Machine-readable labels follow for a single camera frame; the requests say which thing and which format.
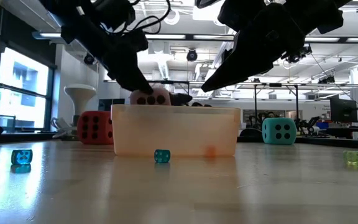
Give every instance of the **wooden table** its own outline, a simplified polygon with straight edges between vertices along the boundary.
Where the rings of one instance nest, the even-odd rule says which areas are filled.
[[[11,151],[32,148],[29,173]],[[0,223],[358,223],[358,168],[338,147],[238,144],[208,160],[114,157],[78,142],[0,145]]]

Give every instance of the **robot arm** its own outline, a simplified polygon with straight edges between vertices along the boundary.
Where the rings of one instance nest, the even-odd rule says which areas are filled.
[[[61,26],[66,43],[78,40],[123,88],[151,94],[153,89],[137,66],[136,53],[148,48],[142,29],[168,16],[170,0],[163,17],[126,32],[135,20],[133,5],[139,1],[40,0]],[[217,1],[197,0],[196,5],[202,8]],[[310,52],[303,48],[305,36],[315,28],[324,34],[341,27],[342,11],[338,9],[350,1],[287,0],[285,4],[266,5],[263,0],[225,0],[218,20],[237,32],[234,48],[201,88],[207,92],[243,82],[269,71],[279,58],[299,60]],[[122,24],[123,30],[116,32]]]

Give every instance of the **translucent plastic container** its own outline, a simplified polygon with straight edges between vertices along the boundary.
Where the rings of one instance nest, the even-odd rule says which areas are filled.
[[[112,125],[118,156],[233,156],[240,109],[114,105]]]

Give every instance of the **small blue die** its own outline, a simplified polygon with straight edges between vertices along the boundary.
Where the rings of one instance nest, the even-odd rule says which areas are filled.
[[[266,144],[292,145],[296,139],[296,125],[291,118],[266,118],[262,124]]]
[[[154,152],[154,160],[158,163],[166,163],[171,159],[171,152],[169,150],[157,149]]]
[[[13,165],[29,164],[32,161],[31,149],[16,149],[12,151],[11,162]]]

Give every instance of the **pink die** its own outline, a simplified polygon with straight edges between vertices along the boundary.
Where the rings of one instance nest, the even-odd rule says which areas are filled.
[[[131,93],[129,98],[132,105],[171,105],[169,92],[163,88],[154,88],[151,95],[136,90]]]

